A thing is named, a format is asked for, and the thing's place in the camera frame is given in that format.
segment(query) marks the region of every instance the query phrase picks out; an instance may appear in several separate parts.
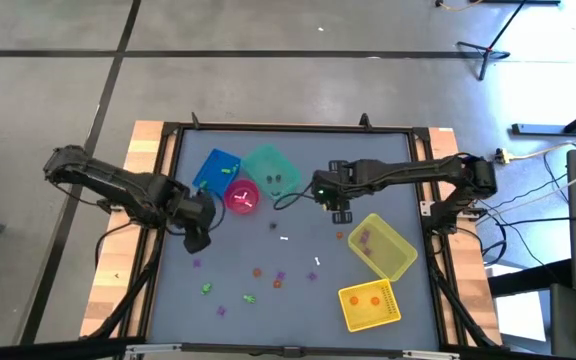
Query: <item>green object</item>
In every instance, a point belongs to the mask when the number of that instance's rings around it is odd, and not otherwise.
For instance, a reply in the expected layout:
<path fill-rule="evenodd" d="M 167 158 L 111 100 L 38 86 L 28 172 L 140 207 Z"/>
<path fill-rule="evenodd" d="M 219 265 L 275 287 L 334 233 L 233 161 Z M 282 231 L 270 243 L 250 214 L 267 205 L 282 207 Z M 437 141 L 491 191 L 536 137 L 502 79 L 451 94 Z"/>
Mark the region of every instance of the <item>green object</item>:
<path fill-rule="evenodd" d="M 257 147 L 241 160 L 241 167 L 259 190 L 273 200 L 295 192 L 301 182 L 299 170 L 272 145 Z"/>
<path fill-rule="evenodd" d="M 210 292 L 210 290 L 212 290 L 212 284 L 211 283 L 205 283 L 202 287 L 201 287 L 201 295 L 206 295 Z"/>
<path fill-rule="evenodd" d="M 244 300 L 246 300 L 248 304 L 254 304 L 257 299 L 252 295 L 244 295 Z"/>

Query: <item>yellow translucent container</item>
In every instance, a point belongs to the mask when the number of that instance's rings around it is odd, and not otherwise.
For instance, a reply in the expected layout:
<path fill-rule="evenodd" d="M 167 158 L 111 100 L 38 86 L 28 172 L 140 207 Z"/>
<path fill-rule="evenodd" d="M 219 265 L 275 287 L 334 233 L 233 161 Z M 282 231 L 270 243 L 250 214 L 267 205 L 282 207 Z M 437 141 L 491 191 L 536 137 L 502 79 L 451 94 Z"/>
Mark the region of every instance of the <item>yellow translucent container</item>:
<path fill-rule="evenodd" d="M 343 288 L 339 290 L 339 301 L 350 332 L 401 320 L 387 279 Z"/>
<path fill-rule="evenodd" d="M 370 214 L 348 236 L 348 246 L 382 279 L 397 281 L 417 250 L 379 215 Z"/>

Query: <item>pink cup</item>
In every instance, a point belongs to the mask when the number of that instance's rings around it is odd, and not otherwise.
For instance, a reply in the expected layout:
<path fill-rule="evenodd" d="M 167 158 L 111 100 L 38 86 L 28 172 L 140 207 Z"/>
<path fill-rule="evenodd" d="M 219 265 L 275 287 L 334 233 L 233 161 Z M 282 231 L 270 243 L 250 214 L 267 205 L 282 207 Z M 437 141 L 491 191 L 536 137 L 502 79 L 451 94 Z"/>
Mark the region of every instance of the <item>pink cup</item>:
<path fill-rule="evenodd" d="M 228 186 L 224 194 L 226 207 L 239 215 L 252 212 L 259 203 L 259 189 L 253 181 L 237 180 Z"/>

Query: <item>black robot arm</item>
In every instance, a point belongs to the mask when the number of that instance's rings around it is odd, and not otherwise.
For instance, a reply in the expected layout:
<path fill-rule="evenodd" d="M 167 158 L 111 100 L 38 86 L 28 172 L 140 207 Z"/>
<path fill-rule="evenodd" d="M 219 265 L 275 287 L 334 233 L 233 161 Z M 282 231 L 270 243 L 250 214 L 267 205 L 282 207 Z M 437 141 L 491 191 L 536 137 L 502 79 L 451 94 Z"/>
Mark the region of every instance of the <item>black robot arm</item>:
<path fill-rule="evenodd" d="M 349 200 L 372 195 L 390 185 L 431 181 L 455 185 L 450 196 L 433 203 L 430 215 L 424 217 L 424 225 L 439 234 L 455 233 L 461 211 L 474 200 L 486 199 L 497 192 L 492 163 L 468 154 L 395 164 L 366 159 L 335 163 L 336 171 L 317 170 L 312 177 L 315 201 L 330 211 L 348 210 Z"/>
<path fill-rule="evenodd" d="M 53 185 L 80 184 L 104 197 L 97 204 L 107 212 L 122 206 L 131 221 L 151 229 L 169 223 L 185 230 L 189 253 L 210 244 L 208 229 L 215 204 L 207 193 L 191 196 L 190 189 L 161 174 L 135 174 L 90 157 L 80 146 L 55 149 L 44 166 Z"/>

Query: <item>concrete floor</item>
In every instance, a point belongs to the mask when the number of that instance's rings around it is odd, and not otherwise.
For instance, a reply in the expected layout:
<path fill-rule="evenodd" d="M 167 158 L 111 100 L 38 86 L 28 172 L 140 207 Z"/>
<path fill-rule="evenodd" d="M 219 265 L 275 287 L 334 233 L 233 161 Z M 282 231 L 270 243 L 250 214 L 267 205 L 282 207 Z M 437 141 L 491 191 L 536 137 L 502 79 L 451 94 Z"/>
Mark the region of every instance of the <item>concrete floor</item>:
<path fill-rule="evenodd" d="M 451 1 L 454 6 L 466 1 Z M 0 49 L 116 49 L 129 0 L 0 0 Z M 458 40 L 487 44 L 513 5 L 461 13 L 432 1 L 148 0 L 129 49 L 326 49 L 452 51 Z M 512 57 L 477 61 L 380 59 L 125 59 L 95 156 L 122 164 L 137 119 L 374 124 L 455 129 L 460 149 L 516 154 L 561 138 L 516 138 L 510 124 L 576 117 L 576 3 L 527 7 L 499 47 Z M 27 306 L 64 196 L 43 181 L 51 149 L 82 144 L 111 59 L 0 58 L 0 345 L 10 344 Z M 565 151 L 549 157 L 557 175 Z M 496 204 L 548 181 L 540 158 L 498 170 Z M 508 221 L 562 215 L 563 200 L 509 213 Z M 75 339 L 93 277 L 94 242 L 107 216 L 80 205 L 38 341 Z M 480 234 L 496 242 L 487 223 Z M 570 256 L 566 223 L 521 228 L 542 261 Z M 534 266 L 509 233 L 505 259 Z"/>

